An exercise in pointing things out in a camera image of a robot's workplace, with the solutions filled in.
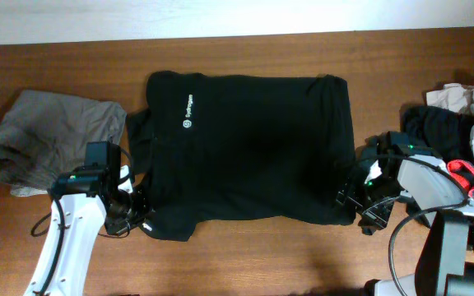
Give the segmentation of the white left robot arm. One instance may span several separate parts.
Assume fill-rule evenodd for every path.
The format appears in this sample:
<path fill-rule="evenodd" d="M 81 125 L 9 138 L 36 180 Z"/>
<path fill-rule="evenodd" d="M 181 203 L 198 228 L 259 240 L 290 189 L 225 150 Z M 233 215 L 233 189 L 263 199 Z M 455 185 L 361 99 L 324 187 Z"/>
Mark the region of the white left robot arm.
<path fill-rule="evenodd" d="M 136 228 L 152 231 L 150 208 L 133 187 L 134 172 L 121 165 L 128 152 L 109 141 L 86 145 L 83 165 L 61 173 L 49 189 L 49 228 L 25 294 L 82 295 L 100 230 L 123 238 Z"/>

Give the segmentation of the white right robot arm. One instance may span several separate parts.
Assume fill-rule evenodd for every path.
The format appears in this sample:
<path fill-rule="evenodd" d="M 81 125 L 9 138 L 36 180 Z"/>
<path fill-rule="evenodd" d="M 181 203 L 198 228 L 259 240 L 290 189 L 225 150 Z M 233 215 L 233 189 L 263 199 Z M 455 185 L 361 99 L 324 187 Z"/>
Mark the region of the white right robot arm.
<path fill-rule="evenodd" d="M 360 215 L 365 233 L 385 229 L 394 204 L 413 208 L 389 239 L 390 279 L 367 282 L 366 295 L 474 295 L 474 197 L 438 152 L 405 134 L 387 132 L 369 141 L 359 159 L 339 166 L 346 179 L 337 203 Z M 395 242 L 413 220 L 430 231 L 415 271 L 398 276 Z"/>

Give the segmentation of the black logo t-shirt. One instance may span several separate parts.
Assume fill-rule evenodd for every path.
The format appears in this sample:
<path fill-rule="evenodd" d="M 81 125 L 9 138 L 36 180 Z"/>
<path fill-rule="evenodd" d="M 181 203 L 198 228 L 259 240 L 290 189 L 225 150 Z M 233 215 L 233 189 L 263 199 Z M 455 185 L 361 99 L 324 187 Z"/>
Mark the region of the black logo t-shirt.
<path fill-rule="evenodd" d="M 185 242 L 208 220 L 354 221 L 336 201 L 356 156 L 344 79 L 162 71 L 146 101 L 127 119 L 146 235 Z"/>

